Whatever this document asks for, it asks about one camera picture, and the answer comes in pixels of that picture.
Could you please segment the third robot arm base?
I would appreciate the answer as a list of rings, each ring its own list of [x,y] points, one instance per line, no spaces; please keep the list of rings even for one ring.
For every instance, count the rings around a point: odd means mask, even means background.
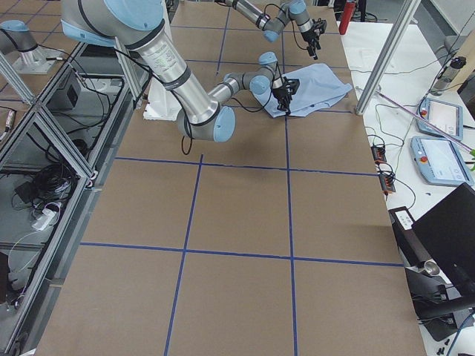
[[[19,53],[13,68],[23,74],[47,74],[56,62],[63,60],[58,50],[40,47],[20,20],[1,23],[1,53],[6,56],[12,52]]]

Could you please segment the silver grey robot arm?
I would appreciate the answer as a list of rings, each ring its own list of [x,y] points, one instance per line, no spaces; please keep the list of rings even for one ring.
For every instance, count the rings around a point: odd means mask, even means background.
[[[261,55],[255,72],[230,73],[205,91],[166,33],[161,1],[62,1],[61,9],[66,36],[103,47],[121,42],[137,52],[180,103],[177,125],[191,139],[228,141],[235,130],[235,113],[224,103],[241,90],[257,95],[270,92],[278,110],[290,112],[300,82],[283,76],[270,52]]]
[[[317,51],[321,49],[320,35],[325,32],[327,21],[325,19],[312,19],[307,11],[305,1],[287,1],[282,5],[268,4],[269,6],[276,6],[278,9],[278,14],[274,18],[267,13],[266,9],[261,10],[250,1],[215,1],[215,3],[238,11],[256,28],[263,31],[264,38],[268,42],[276,41],[288,24],[295,24],[302,39],[307,43],[306,47],[301,47],[297,43],[298,47],[308,52],[314,60],[318,58]]]

